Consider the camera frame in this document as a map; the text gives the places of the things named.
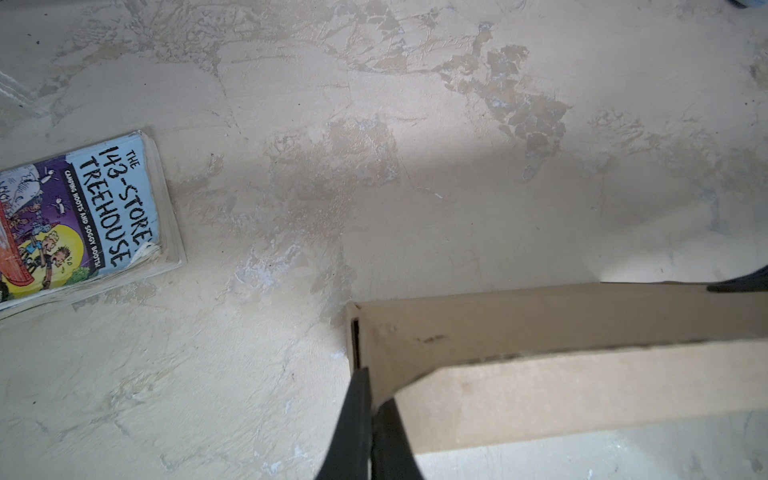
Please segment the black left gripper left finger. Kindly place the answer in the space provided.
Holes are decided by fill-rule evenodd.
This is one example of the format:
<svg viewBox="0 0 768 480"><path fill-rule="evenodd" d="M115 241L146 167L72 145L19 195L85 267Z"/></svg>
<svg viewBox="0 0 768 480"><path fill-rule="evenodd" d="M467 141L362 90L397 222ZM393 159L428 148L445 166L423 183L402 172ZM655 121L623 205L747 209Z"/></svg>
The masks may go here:
<svg viewBox="0 0 768 480"><path fill-rule="evenodd" d="M336 428L317 480L366 480L370 478L372 397L368 368L350 379Z"/></svg>

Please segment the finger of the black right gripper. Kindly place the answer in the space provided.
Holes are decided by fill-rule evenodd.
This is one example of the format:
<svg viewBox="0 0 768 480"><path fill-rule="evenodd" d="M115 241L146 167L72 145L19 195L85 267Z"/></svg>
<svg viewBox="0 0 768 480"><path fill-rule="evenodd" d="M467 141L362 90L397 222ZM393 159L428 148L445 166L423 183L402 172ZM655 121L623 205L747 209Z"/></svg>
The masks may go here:
<svg viewBox="0 0 768 480"><path fill-rule="evenodd" d="M755 293L768 291L768 266L764 266L750 274L730 280L712 283L707 286L708 292L714 293Z"/></svg>

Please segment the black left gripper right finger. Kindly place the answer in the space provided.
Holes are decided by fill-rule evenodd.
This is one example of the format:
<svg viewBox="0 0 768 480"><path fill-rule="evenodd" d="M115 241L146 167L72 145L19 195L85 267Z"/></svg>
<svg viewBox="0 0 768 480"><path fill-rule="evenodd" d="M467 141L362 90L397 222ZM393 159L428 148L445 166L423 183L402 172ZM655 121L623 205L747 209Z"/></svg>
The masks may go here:
<svg viewBox="0 0 768 480"><path fill-rule="evenodd" d="M371 478L373 480L423 480L394 398L373 416Z"/></svg>

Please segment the brown cardboard box sheet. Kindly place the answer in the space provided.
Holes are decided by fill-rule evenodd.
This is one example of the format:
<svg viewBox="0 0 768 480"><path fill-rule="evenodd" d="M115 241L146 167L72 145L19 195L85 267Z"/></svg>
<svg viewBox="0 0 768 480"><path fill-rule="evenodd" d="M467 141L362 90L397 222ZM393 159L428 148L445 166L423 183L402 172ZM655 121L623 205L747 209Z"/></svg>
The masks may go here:
<svg viewBox="0 0 768 480"><path fill-rule="evenodd" d="M351 303L353 368L419 453L761 410L767 296L593 283Z"/></svg>

